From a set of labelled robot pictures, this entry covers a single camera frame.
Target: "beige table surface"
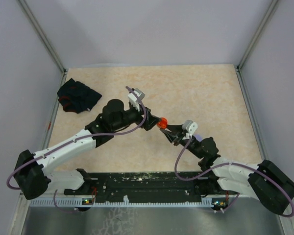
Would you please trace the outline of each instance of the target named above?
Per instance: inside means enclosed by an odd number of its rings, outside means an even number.
[[[197,134],[212,136],[229,159],[257,163],[260,153],[233,65],[102,67],[69,69],[67,80],[83,82],[102,94],[91,110],[66,113],[59,106],[49,145],[61,142],[85,127],[113,98],[128,107],[125,86],[139,88],[151,113],[169,124],[198,123]],[[182,146],[171,145],[154,127],[117,136],[105,145],[82,153],[58,170],[83,168],[87,172],[173,171]],[[199,170],[198,158],[185,152],[179,170]]]

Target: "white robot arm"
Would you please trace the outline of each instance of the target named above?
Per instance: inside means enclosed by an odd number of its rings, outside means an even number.
[[[290,198],[294,197],[294,183],[273,163],[264,160],[260,164],[242,164],[228,160],[218,155],[218,149],[213,138],[202,141],[193,136],[198,125],[187,120],[182,125],[167,125],[164,118],[151,114],[141,99],[145,96],[139,89],[130,90],[129,109],[124,110],[124,104],[118,99],[113,99],[103,108],[97,118],[71,138],[47,149],[30,153],[28,150],[19,155],[15,172],[12,176],[20,186],[27,199],[33,199],[44,192],[56,189],[79,190],[89,180],[83,170],[70,172],[54,171],[65,161],[78,156],[82,152],[99,147],[111,140],[115,135],[128,134],[131,131],[118,133],[129,125],[135,123],[137,129],[146,131],[158,125],[161,132],[174,145],[183,145],[196,157],[201,159],[199,166],[207,173],[208,178],[217,182],[220,190],[230,190],[248,195],[257,200],[270,211],[282,214],[289,204],[288,198],[281,194],[274,185],[270,184],[259,174],[252,170],[273,178]]]

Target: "white wall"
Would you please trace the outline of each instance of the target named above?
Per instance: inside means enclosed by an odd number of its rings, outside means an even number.
[[[27,0],[67,68],[238,64],[270,0]]]
[[[40,147],[60,78],[17,2],[0,0],[0,235],[20,193],[6,178],[20,152]]]
[[[294,180],[294,0],[280,1],[243,76],[269,158]]]

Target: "metal frame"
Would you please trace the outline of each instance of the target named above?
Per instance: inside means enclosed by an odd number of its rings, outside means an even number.
[[[32,24],[34,30],[36,31],[37,35],[39,36],[41,42],[45,46],[47,52],[49,53],[49,55],[51,56],[53,61],[56,63],[56,65],[61,70],[61,72],[65,72],[66,69],[64,68],[64,66],[62,64],[59,55],[56,53],[51,42],[48,40],[45,32],[43,31],[43,29],[39,25],[38,21],[36,20],[34,14],[32,13],[31,9],[29,8],[27,2],[25,0],[17,0],[17,2],[19,3],[24,14],[27,16],[29,22]]]
[[[263,19],[261,20],[254,36],[252,37],[240,63],[238,64],[238,71],[241,71],[241,69],[243,68],[245,62],[247,61],[247,59],[249,58],[252,50],[254,49],[254,47],[256,46],[258,39],[260,38],[260,36],[262,35],[266,25],[268,24],[269,20],[272,18],[272,16],[274,15],[277,7],[278,7],[278,3],[280,2],[280,0],[272,0]]]

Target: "red object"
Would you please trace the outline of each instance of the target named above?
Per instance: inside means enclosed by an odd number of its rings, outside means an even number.
[[[157,126],[160,129],[166,129],[167,125],[168,125],[168,120],[166,120],[164,117],[162,117],[161,121],[157,123]]]
[[[51,128],[51,122],[49,122],[49,126],[48,126],[47,131],[50,130],[50,128]]]
[[[94,203],[94,199],[97,196],[97,188],[94,188],[94,187],[92,187],[92,188],[94,189],[93,192],[92,192],[92,199],[93,199],[93,203]]]

